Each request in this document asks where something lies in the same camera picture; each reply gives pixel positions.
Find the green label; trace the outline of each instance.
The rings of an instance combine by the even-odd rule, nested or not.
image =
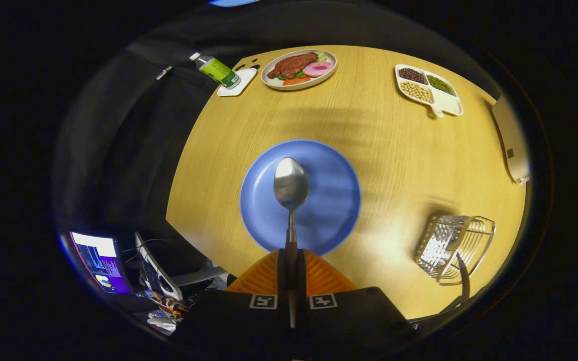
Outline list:
[[[233,78],[236,76],[236,73],[232,72],[231,69],[227,68],[227,66],[222,64],[218,59],[211,60],[211,62],[208,62],[200,68],[200,71],[227,87],[234,84]]]

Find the metal spoon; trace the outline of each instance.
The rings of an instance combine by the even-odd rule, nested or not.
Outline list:
[[[298,278],[296,264],[298,263],[298,242],[294,228],[294,214],[302,206],[309,195],[309,179],[305,170],[294,158],[284,158],[275,169],[273,178],[273,194],[282,207],[289,210],[289,227],[287,228],[284,251],[287,264],[287,297],[289,298],[289,314],[291,328],[296,328],[296,292]]]

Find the white plate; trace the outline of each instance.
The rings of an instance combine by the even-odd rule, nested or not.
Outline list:
[[[425,84],[421,84],[421,83],[415,82],[413,80],[401,78],[401,76],[398,74],[398,71],[400,69],[403,69],[403,68],[410,68],[410,69],[416,70],[419,73],[423,74]],[[434,111],[434,113],[438,117],[443,117],[444,116],[443,112],[446,112],[449,114],[454,114],[456,116],[463,114],[463,104],[461,103],[461,99],[457,95],[456,90],[454,89],[454,86],[452,86],[452,84],[450,84],[450,82],[445,80],[445,78],[443,78],[442,76],[436,75],[436,74],[431,73],[429,71],[425,71],[425,70],[416,68],[414,66],[409,66],[406,64],[398,64],[397,66],[395,66],[394,71],[396,73],[396,80],[398,82],[398,89],[406,97],[410,98],[411,100],[418,101],[419,103],[423,103],[423,104],[431,107],[431,109]],[[439,89],[432,87],[429,84],[429,80],[427,79],[427,75],[432,75],[432,76],[437,77],[438,79],[443,80],[443,82],[445,82],[446,84],[448,84],[450,86],[450,88],[452,89],[452,93],[454,93],[454,95],[450,95],[444,91],[440,91]],[[431,93],[431,99],[432,99],[433,103],[427,103],[427,101],[417,99],[413,96],[410,96],[410,94],[407,94],[406,92],[404,92],[403,88],[401,88],[401,85],[403,84],[403,82],[414,83],[414,84],[418,85],[419,87],[429,91]]]
[[[288,57],[293,57],[294,55],[302,55],[302,54],[311,53],[312,51],[314,51],[314,53],[317,51],[323,51],[323,53],[325,53],[325,55],[327,55],[327,62],[333,64],[333,68],[331,68],[327,73],[324,73],[323,75],[321,75],[317,78],[312,78],[310,81],[300,83],[300,84],[283,85],[282,83],[284,82],[284,80],[280,80],[278,78],[273,78],[273,79],[268,78],[267,74],[270,73],[270,71],[275,68],[276,63],[278,63],[280,60],[282,60],[284,58],[288,58]],[[264,69],[262,69],[262,71],[260,73],[260,78],[262,79],[263,83],[272,87],[273,89],[298,90],[298,89],[305,89],[308,87],[312,87],[316,84],[324,82],[325,80],[327,80],[327,78],[329,78],[333,74],[334,71],[336,71],[336,68],[338,68],[338,60],[329,51],[315,50],[315,49],[298,50],[298,51],[294,51],[294,52],[289,53],[289,54],[284,54],[284,55],[282,55],[282,57],[278,57],[277,59],[274,59],[271,63],[269,63],[267,66],[265,66]]]
[[[247,87],[247,85],[251,82],[251,79],[254,78],[255,74],[257,73],[256,68],[249,68],[249,69],[241,69],[236,71],[236,74],[240,77],[240,84],[236,85],[233,89],[227,89],[220,85],[220,89],[218,89],[218,96],[236,96],[240,95],[240,93]]]

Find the bean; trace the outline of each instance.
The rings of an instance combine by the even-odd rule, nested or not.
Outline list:
[[[431,86],[435,87],[436,89],[439,89],[440,91],[444,91],[450,95],[454,95],[451,87],[446,82],[443,82],[443,80],[438,79],[436,76],[432,76],[432,75],[427,75],[427,79],[429,79],[429,84]]]
[[[419,73],[418,71],[416,71],[414,69],[410,69],[410,68],[400,69],[398,71],[398,75],[401,78],[404,78],[407,80],[413,80],[413,81],[419,82],[421,84],[427,84],[427,82],[425,81],[425,77],[421,73]]]
[[[404,93],[410,95],[413,98],[422,101],[427,101],[427,103],[433,103],[429,91],[423,89],[422,87],[419,87],[419,85],[410,82],[403,82],[401,83],[401,89],[403,89]]]

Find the pink radish slice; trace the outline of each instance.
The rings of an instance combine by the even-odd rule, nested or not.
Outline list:
[[[328,71],[333,69],[333,64],[328,62],[311,63],[303,69],[303,73],[312,78],[324,75]]]

